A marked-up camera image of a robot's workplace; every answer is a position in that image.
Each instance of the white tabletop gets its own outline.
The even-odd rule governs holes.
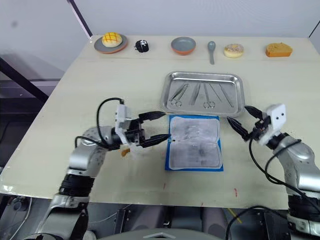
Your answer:
[[[320,154],[320,56],[307,38],[195,36],[194,52],[180,56],[170,49],[173,36],[128,36],[128,47],[110,55],[94,50],[98,37],[92,37],[67,70],[4,168],[0,175],[2,193],[51,198],[65,176],[75,136],[95,125],[99,103],[110,97],[123,98],[135,117],[161,110],[165,77],[172,71],[238,75],[247,105],[263,109],[284,103],[287,123],[283,131],[302,138],[316,156]],[[148,41],[149,52],[134,50],[139,39]],[[211,40],[216,42],[215,65],[210,65],[207,52]],[[292,55],[267,57],[266,45],[279,42],[290,45]],[[223,55],[223,47],[230,43],[244,46],[241,58]],[[104,107],[102,125],[114,125],[115,110],[115,103]],[[255,122],[248,113],[238,120],[247,129]],[[260,204],[286,209],[285,188],[269,183],[250,159],[248,144],[225,118],[220,123],[223,172],[165,171],[166,142],[137,149],[126,157],[115,150],[106,155],[91,201],[228,208]],[[143,126],[150,135],[165,134],[168,117]],[[264,166],[272,151],[257,144],[253,148]],[[320,166],[320,159],[315,161]],[[284,179],[278,161],[272,163],[270,172]]]

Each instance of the spoon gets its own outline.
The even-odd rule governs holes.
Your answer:
[[[215,64],[215,60],[214,60],[214,50],[216,48],[216,43],[214,41],[210,41],[208,42],[208,50],[209,50],[209,54],[210,54],[210,63],[212,65]]]

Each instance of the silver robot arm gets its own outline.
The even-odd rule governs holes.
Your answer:
[[[288,185],[287,220],[292,230],[291,236],[295,236],[296,239],[320,237],[320,170],[315,164],[314,152],[305,143],[280,132],[286,122],[284,104],[271,105],[266,112],[252,106],[245,108],[259,119],[251,133],[248,133],[237,120],[230,117],[227,120],[245,141],[254,139],[277,155],[284,169],[285,183]]]
[[[121,144],[135,144],[147,148],[157,145],[170,136],[159,134],[145,139],[141,125],[145,120],[155,120],[164,112],[152,111],[132,119],[130,109],[121,100],[117,107],[115,127],[92,127],[76,138],[69,166],[59,192],[36,230],[25,240],[82,240],[88,227],[89,194],[108,151],[117,150]]]

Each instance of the metal tray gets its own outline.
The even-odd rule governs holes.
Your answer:
[[[195,88],[199,85],[197,98],[192,104],[197,92]],[[186,88],[183,95],[182,91],[172,101],[182,86]],[[213,102],[210,106],[206,103],[205,87],[209,101]],[[166,76],[160,104],[168,113],[236,117],[244,110],[245,95],[242,80],[236,75],[174,71]]]

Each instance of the sterile pouch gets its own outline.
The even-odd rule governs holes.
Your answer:
[[[170,115],[165,169],[223,171],[218,116]]]

